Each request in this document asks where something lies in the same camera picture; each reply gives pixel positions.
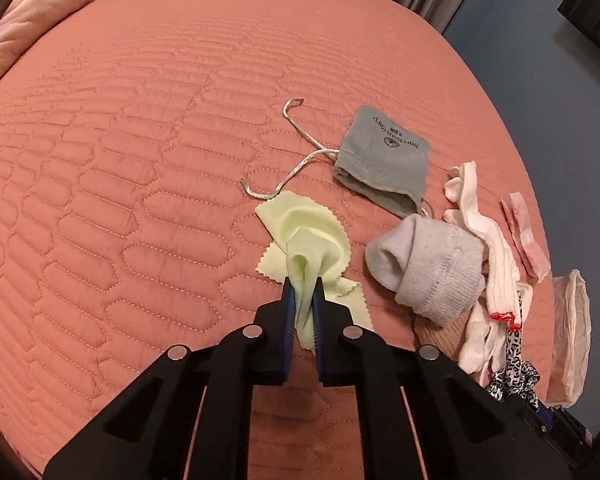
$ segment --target plastic bag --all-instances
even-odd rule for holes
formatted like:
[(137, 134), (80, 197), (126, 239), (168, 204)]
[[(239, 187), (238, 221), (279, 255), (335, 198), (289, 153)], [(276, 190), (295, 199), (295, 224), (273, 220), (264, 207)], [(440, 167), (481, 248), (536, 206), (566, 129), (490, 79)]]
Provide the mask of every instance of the plastic bag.
[(579, 270), (554, 278), (554, 298), (554, 358), (545, 404), (568, 408), (582, 393), (591, 346), (589, 297)]

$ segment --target green cleaning cloth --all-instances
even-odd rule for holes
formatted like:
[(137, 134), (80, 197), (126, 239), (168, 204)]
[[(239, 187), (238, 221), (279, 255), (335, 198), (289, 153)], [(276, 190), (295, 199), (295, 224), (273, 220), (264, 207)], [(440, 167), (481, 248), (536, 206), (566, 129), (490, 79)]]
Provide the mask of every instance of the green cleaning cloth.
[(283, 191), (255, 209), (273, 243), (256, 270), (279, 283), (289, 277), (296, 292), (296, 333), (300, 346), (315, 352), (311, 298), (322, 277), (328, 301), (349, 307), (356, 325), (373, 330), (362, 285), (342, 277), (349, 265), (349, 239), (338, 219), (309, 197)]

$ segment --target silver rivet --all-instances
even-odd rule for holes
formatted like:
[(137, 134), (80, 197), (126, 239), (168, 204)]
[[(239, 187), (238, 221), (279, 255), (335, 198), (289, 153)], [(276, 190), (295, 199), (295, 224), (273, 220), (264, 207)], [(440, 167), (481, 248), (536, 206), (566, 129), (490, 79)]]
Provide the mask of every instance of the silver rivet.
[(440, 350), (438, 350), (433, 345), (424, 345), (420, 347), (418, 350), (420, 357), (426, 359), (427, 361), (435, 361), (438, 357), (440, 357)]
[(249, 339), (256, 339), (262, 335), (262, 327), (260, 325), (247, 325), (242, 329), (242, 335)]
[(167, 356), (172, 361), (179, 361), (187, 356), (187, 347), (182, 345), (172, 346), (167, 352)]
[(362, 329), (355, 325), (346, 326), (342, 330), (342, 335), (347, 339), (360, 339), (362, 337)]

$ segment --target bed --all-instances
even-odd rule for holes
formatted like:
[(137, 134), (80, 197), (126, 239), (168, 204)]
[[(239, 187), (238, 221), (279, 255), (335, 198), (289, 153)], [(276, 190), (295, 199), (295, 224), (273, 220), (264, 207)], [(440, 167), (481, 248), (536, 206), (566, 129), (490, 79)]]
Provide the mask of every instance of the bed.
[[(389, 0), (90, 0), (0, 81), (0, 430), (37, 471), (173, 344), (219, 342), (280, 286), (255, 268), (270, 243), (257, 200), (312, 147), (337, 148), (359, 105), (431, 144), (426, 195), (475, 160), (480, 210), (534, 192), (497, 111), (423, 19)], [(329, 207), (352, 245), (376, 332), (413, 348), (412, 318), (363, 250), (398, 219), (336, 183), (328, 161), (286, 189)], [(520, 265), (524, 277), (524, 267)], [(534, 289), (523, 356), (547, 388), (550, 277)], [(317, 383), (296, 348), (285, 388), (254, 394), (250, 478), (361, 479), (352, 390)]]

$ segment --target wall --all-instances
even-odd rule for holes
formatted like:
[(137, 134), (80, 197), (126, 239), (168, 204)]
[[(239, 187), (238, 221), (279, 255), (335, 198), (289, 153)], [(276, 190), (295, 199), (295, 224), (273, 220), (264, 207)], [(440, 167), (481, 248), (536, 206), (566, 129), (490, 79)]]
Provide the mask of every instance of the wall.
[(525, 161), (554, 275), (580, 269), (591, 300), (585, 391), (571, 409), (600, 428), (600, 51), (562, 0), (465, 0), (445, 37), (474, 72)]

